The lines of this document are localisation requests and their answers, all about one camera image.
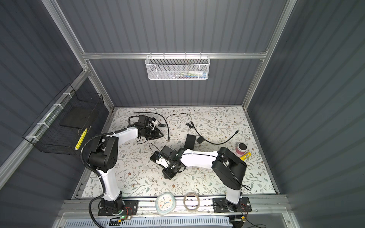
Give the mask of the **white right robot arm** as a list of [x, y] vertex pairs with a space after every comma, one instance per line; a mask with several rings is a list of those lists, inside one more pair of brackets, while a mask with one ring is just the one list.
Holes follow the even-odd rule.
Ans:
[[228, 148], [197, 152], [188, 148], [177, 151], [165, 146], [161, 151], [155, 151], [150, 160], [162, 167], [163, 177], [168, 180], [188, 167], [212, 170], [226, 186], [228, 204], [235, 207], [239, 205], [247, 164]]

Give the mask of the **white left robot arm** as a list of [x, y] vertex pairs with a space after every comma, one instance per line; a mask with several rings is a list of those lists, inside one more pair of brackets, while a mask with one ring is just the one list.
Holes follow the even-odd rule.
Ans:
[[[131, 123], [130, 120], [135, 117], [138, 120]], [[114, 170], [117, 164], [119, 145], [142, 137], [147, 141], [163, 137], [163, 133], [157, 127], [158, 124], [159, 122], [154, 117], [131, 116], [128, 118], [127, 127], [114, 132], [95, 135], [83, 145], [80, 150], [80, 159], [88, 170], [97, 175], [101, 183], [102, 194], [96, 199], [100, 199], [102, 209], [106, 209], [112, 214], [126, 211]]]

